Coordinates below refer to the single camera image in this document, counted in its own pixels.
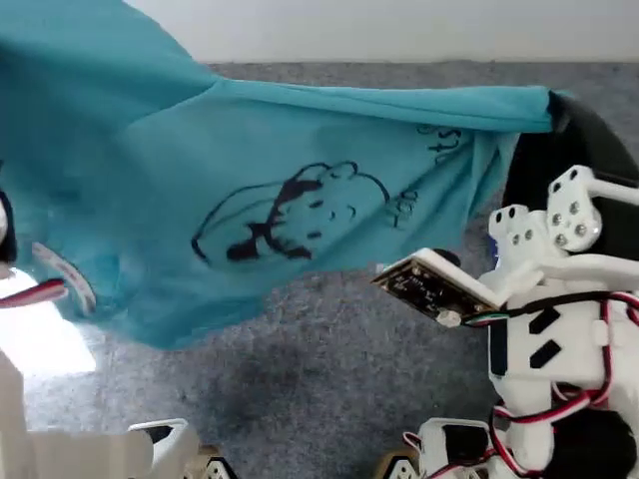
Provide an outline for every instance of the cartoon drawing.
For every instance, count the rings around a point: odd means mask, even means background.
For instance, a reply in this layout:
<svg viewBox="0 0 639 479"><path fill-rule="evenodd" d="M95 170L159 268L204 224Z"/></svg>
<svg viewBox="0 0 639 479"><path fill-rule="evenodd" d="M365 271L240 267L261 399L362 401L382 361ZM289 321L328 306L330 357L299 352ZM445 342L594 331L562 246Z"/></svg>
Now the cartoon drawing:
<svg viewBox="0 0 639 479"><path fill-rule="evenodd" d="M312 164L283 182L232 192L207 215L191 245L210 265L312 259L352 228L358 212L389 199L384 185L356 163Z"/></svg>

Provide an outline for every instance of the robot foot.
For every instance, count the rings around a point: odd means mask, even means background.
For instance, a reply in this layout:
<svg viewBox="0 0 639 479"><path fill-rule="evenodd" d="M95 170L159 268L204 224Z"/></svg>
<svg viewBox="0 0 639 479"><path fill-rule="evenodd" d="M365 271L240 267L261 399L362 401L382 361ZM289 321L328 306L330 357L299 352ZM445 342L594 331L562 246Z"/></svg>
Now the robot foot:
<svg viewBox="0 0 639 479"><path fill-rule="evenodd" d="M187 463L184 479L238 479L216 446L202 446Z"/></svg>
<svg viewBox="0 0 639 479"><path fill-rule="evenodd" d="M412 449L401 449L386 454L373 479L419 479L418 456Z"/></svg>

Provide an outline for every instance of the teal cloth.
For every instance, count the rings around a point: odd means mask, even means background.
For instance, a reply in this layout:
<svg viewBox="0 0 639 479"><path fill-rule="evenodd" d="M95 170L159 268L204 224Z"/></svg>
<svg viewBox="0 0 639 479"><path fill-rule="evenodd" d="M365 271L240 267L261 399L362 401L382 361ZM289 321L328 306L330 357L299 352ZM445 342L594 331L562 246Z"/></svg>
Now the teal cloth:
<svg viewBox="0 0 639 479"><path fill-rule="evenodd" d="M548 91L222 78L116 0L0 0L0 172L18 267L97 295L66 318L185 347L305 271L459 243Z"/></svg>

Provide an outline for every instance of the white robot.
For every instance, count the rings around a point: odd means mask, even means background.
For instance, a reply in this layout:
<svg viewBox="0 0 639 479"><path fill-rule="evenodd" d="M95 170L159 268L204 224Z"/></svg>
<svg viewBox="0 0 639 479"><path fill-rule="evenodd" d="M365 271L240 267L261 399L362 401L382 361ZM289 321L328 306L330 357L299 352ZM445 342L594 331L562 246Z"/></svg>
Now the white robot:
<svg viewBox="0 0 639 479"><path fill-rule="evenodd" d="M373 281L443 326L488 327L501 397L485 423L433 418L405 433L414 453L389 456L382 479L639 479L639 170L596 115L558 97L551 107L555 132L515 159L506 206L490 216L493 271L475 279L422 249ZM54 280L0 307L64 292ZM0 352L0 479L236 478L184 420L121 435L33 432L22 394Z"/></svg>

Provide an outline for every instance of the white wall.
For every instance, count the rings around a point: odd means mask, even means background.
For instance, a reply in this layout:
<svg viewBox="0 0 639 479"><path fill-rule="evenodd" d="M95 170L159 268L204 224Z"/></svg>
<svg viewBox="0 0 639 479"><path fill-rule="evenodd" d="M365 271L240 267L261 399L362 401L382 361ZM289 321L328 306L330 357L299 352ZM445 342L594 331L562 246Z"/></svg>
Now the white wall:
<svg viewBox="0 0 639 479"><path fill-rule="evenodd" d="M204 62L639 60L639 0L129 0Z"/></svg>

